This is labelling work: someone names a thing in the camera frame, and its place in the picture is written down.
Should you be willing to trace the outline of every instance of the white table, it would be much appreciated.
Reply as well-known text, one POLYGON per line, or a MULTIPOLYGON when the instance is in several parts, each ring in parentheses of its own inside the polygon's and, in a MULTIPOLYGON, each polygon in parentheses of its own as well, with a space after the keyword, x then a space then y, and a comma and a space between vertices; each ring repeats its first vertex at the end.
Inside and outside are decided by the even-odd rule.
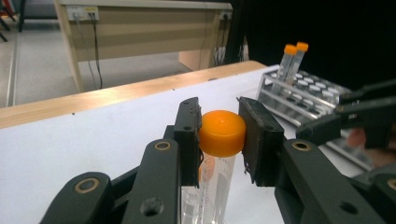
MULTIPOLYGON (((236 97, 255 98, 268 67, 185 88, 0 129, 0 223, 38 223, 64 184, 76 175, 102 172, 115 178, 139 165, 146 144, 174 124, 181 101, 198 96, 203 114, 215 109, 237 113, 236 97)), ((288 138, 294 127, 279 119, 288 138)), ((362 172, 323 148, 342 174, 362 172)), ((273 188, 257 188, 237 155, 228 224, 283 223, 273 188)))

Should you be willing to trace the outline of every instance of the test tube rack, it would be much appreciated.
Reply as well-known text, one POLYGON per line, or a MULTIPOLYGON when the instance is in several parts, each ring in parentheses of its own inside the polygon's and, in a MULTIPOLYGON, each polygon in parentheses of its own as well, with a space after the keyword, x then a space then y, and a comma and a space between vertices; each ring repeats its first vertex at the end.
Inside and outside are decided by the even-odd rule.
MULTIPOLYGON (((337 107, 339 95, 348 92, 351 90, 305 71, 296 74, 292 85, 277 80, 276 71, 270 71, 262 74, 257 99, 272 113, 298 127, 331 114, 337 107)), ((371 160, 361 150, 347 145, 348 134, 348 130, 343 130, 341 138, 326 145, 361 168, 373 169, 371 160)))

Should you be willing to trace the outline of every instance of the wooden desk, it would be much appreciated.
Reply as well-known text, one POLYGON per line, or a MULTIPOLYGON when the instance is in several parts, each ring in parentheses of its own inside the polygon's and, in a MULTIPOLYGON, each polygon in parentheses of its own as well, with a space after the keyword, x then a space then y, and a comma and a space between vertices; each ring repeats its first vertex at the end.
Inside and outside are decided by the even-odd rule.
POLYGON ((0 128, 112 105, 162 91, 206 82, 214 78, 235 76, 264 67, 264 65, 256 62, 234 63, 99 91, 83 92, 26 105, 1 108, 0 128))
POLYGON ((101 60, 183 51, 179 60, 194 71, 214 65, 214 48, 224 45, 226 40, 222 37, 228 36, 221 25, 220 13, 232 11, 230 4, 206 2, 55 0, 54 3, 79 91, 84 91, 84 87, 78 62, 95 60, 94 32, 91 21, 80 21, 79 30, 78 24, 68 19, 67 7, 98 7, 96 30, 101 60))

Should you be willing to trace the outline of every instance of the power socket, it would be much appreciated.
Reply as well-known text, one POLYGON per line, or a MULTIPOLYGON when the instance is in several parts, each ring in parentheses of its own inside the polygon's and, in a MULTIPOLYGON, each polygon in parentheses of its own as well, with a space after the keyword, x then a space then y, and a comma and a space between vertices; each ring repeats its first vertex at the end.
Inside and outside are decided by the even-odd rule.
POLYGON ((79 21, 90 21, 93 15, 96 21, 99 21, 99 10, 98 7, 94 6, 66 6, 67 17, 70 21, 75 21, 75 17, 79 21))
POLYGON ((220 12, 220 20, 221 21, 225 21, 226 19, 230 20, 232 15, 233 12, 231 10, 222 10, 220 12))

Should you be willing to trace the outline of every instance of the orange-capped tube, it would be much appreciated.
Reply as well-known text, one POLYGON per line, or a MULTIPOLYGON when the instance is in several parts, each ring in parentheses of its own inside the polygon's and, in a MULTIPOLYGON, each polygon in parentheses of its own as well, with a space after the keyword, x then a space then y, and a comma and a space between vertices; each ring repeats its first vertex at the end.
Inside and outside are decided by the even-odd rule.
POLYGON ((308 44, 305 42, 297 42, 296 45, 297 50, 307 52, 308 51, 308 44))
POLYGON ((295 75, 297 74, 300 64, 303 60, 305 53, 308 51, 308 44, 305 42, 297 42, 296 45, 297 52, 294 55, 293 60, 291 61, 289 71, 286 74, 285 82, 292 85, 294 83, 295 75))
POLYGON ((200 200, 198 206, 192 206, 198 207, 198 216, 184 218, 183 224, 224 223, 235 155, 244 147, 245 133, 244 120, 231 111, 215 110, 202 116, 199 136, 204 160, 200 167, 200 200))
POLYGON ((287 44, 283 50, 287 54, 294 55, 297 52, 297 47, 291 44, 287 44))
MULTIPOLYGON (((294 54, 297 52, 297 48, 294 45, 287 44, 283 50, 285 53, 283 54, 282 61, 280 61, 279 69, 276 73, 276 78, 279 81, 285 81, 286 74, 289 71, 291 61, 294 57, 294 54)), ((273 86, 273 91, 278 91, 279 87, 277 85, 273 86)))
POLYGON ((245 143, 246 125, 233 112, 215 110, 202 116, 199 131, 200 148, 215 157, 230 157, 240 152, 245 143))

